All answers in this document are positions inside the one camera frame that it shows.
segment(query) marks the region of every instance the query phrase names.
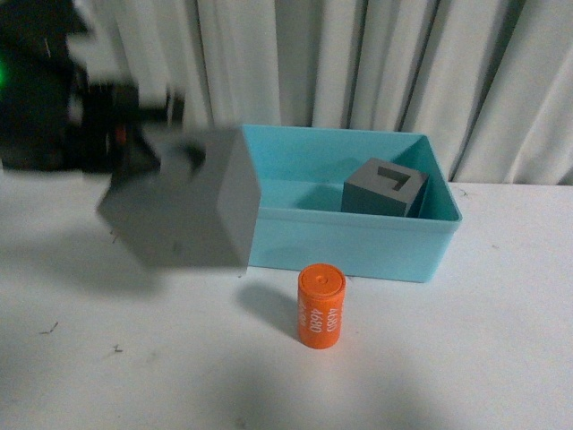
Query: light blue plastic bin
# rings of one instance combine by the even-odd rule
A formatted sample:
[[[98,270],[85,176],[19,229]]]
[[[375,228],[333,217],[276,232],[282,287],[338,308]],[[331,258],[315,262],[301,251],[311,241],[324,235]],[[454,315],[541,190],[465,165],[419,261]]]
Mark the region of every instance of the light blue plastic bin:
[[[245,125],[261,183],[251,266],[425,282],[462,220],[426,136]],[[420,218],[340,212],[345,179],[375,157],[429,175]]]

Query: gray cube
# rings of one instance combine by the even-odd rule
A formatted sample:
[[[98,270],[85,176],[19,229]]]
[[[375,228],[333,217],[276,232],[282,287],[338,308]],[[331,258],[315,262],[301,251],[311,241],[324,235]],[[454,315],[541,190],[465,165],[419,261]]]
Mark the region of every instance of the gray cube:
[[[148,136],[161,171],[110,187],[98,212],[155,267],[246,269],[261,189],[240,128]],[[190,148],[203,148],[200,167]]]
[[[344,183],[343,212],[416,218],[428,175],[382,159],[369,159]]]

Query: green light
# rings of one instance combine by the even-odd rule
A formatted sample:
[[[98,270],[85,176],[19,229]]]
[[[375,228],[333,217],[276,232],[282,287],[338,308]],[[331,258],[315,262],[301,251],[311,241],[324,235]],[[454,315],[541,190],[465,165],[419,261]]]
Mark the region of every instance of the green light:
[[[4,65],[4,63],[2,63],[2,60],[0,59],[0,89],[2,89],[2,87],[5,86],[7,79],[7,71],[6,71],[6,66]]]

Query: white printed number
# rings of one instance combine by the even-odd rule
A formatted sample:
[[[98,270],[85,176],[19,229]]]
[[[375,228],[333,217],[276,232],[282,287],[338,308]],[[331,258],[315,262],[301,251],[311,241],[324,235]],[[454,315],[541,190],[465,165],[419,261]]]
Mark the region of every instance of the white printed number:
[[[322,332],[322,312],[318,309],[312,309],[311,311],[311,331],[315,333]]]
[[[298,304],[298,322],[303,327],[306,327],[306,306],[303,302]]]
[[[326,331],[334,331],[338,327],[338,309],[330,309],[326,321]]]

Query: dark gray cube with l shape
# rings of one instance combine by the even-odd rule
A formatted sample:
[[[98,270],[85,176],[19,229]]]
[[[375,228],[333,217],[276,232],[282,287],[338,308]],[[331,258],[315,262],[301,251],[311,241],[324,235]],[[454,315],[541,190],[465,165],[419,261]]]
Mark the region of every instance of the dark gray cube with l shape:
[[[382,159],[369,159],[344,183],[343,212],[417,218],[428,175]]]

